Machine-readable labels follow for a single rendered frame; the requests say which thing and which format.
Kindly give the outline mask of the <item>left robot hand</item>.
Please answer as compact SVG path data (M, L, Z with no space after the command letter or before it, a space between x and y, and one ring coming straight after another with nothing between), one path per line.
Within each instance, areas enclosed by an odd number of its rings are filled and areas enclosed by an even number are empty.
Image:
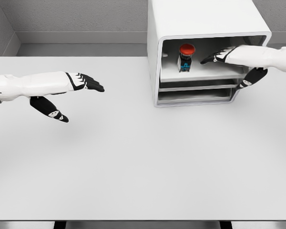
M64 94L82 89L104 92L99 82L83 73L53 72L34 74L24 85L24 95L30 98L30 105L43 115L67 123L69 119L45 98L46 95Z

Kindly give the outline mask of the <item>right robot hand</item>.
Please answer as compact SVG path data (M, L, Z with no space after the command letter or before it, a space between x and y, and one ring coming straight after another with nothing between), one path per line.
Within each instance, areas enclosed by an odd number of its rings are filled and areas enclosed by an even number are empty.
M220 62L235 66L250 67L251 70L235 88L236 90L240 90L255 84L267 75L268 68L273 63L271 58L275 52L274 48L263 46L240 45L227 47L210 54L200 64Z

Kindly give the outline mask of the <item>white drawer holding switch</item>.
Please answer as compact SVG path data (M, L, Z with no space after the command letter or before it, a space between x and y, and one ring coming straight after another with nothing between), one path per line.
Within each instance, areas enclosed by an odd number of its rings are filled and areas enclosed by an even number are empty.
M190 71L180 72L177 60L177 57L163 58L160 72L162 83L243 78L249 71L247 67L226 63L213 62L201 65L197 58L193 58Z

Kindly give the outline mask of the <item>red-button load switch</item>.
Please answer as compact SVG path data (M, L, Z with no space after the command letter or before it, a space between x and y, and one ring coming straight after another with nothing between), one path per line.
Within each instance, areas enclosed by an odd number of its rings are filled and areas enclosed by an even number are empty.
M185 43L179 47L179 56L177 66L179 72L189 72L192 64L192 55L195 53L195 47L192 44Z

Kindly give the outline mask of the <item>white tabletop storage cabinet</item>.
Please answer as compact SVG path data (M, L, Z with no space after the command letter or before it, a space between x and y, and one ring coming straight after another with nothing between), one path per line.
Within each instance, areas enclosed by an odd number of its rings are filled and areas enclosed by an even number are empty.
M266 46L271 30L252 0L148 0L147 54L157 107L208 103L158 104L162 60L179 56L179 47L195 47L199 62L219 49L238 45Z

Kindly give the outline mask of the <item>grey shallow middle drawer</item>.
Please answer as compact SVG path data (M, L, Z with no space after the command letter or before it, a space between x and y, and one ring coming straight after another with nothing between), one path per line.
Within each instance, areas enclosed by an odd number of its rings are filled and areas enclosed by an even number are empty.
M238 83L238 79L168 82L159 84L159 92L235 88Z

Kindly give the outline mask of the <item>grey lowest cabinet drawer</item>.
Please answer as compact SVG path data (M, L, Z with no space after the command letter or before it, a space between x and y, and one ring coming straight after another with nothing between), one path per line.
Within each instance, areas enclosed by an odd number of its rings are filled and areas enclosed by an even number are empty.
M182 104L229 102L233 98L234 92L235 89L233 88L159 92L157 103Z

